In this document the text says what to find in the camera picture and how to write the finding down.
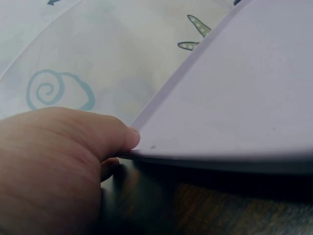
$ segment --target finger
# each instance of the finger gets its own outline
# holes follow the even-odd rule
[[[123,154],[140,141],[140,134],[119,119],[66,108],[45,108],[12,117],[12,122],[35,126],[66,137],[83,146],[100,162],[114,155]]]
[[[101,163],[101,181],[105,181],[110,178],[116,168],[119,166],[117,158],[109,158]]]
[[[100,162],[130,151],[140,141],[137,130],[112,116],[70,110],[62,121],[69,126],[71,138],[88,148]]]

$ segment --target fingernail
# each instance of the fingernail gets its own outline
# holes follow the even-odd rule
[[[132,127],[132,126],[129,126],[128,128],[131,129],[135,133],[139,133],[139,131],[136,128]]]
[[[135,139],[135,144],[137,145],[139,143],[139,141],[140,141],[140,133],[139,133],[139,131],[136,128],[132,127],[132,126],[129,126],[128,128],[136,135],[137,138]]]

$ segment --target fabric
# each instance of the fabric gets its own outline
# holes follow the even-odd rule
[[[232,0],[37,2],[27,1],[28,22],[26,13],[16,19],[22,7],[6,0],[2,8],[12,10],[1,12],[2,118],[62,106],[129,124],[233,7]]]

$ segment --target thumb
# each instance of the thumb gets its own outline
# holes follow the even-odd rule
[[[140,141],[137,130],[127,127],[119,119],[66,108],[45,108],[23,115],[24,124],[57,133],[89,150],[100,162],[122,155]],[[21,120],[21,115],[12,118]]]

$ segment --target table surface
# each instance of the table surface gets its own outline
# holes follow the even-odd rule
[[[313,234],[310,176],[121,163],[102,184],[100,234]]]

